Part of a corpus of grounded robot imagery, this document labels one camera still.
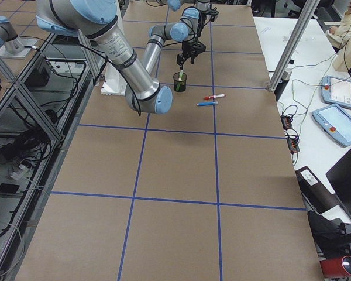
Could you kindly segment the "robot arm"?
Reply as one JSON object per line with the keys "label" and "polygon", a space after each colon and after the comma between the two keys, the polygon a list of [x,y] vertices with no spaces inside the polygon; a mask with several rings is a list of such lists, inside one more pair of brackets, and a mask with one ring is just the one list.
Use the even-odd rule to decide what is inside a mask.
{"label": "robot arm", "polygon": [[37,1],[38,26],[50,33],[76,37],[82,33],[97,42],[125,79],[128,106],[138,113],[165,114],[173,93],[150,75],[120,30],[115,1]]}
{"label": "robot arm", "polygon": [[210,1],[195,1],[193,6],[183,10],[178,22],[152,26],[142,60],[145,69],[152,72],[165,42],[173,40],[175,44],[182,44],[182,52],[177,55],[176,63],[180,66],[178,78],[184,78],[184,63],[190,59],[193,64],[195,58],[206,50],[206,46],[199,38],[204,26],[214,22],[218,15],[217,8],[212,7]]}

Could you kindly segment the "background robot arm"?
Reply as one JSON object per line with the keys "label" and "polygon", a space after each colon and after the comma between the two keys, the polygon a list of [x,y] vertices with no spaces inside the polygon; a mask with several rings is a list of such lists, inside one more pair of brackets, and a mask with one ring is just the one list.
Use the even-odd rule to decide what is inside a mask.
{"label": "background robot arm", "polygon": [[10,21],[5,16],[0,16],[0,56],[7,59],[23,59],[32,47],[37,44],[37,39],[20,37]]}

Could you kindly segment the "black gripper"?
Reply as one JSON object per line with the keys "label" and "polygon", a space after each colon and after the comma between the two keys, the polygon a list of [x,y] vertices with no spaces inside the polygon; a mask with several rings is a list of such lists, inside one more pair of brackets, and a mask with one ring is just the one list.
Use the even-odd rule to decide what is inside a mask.
{"label": "black gripper", "polygon": [[206,46],[202,42],[182,42],[182,54],[177,55],[177,64],[180,70],[183,69],[184,63],[190,59],[194,63],[195,58],[206,50]]}

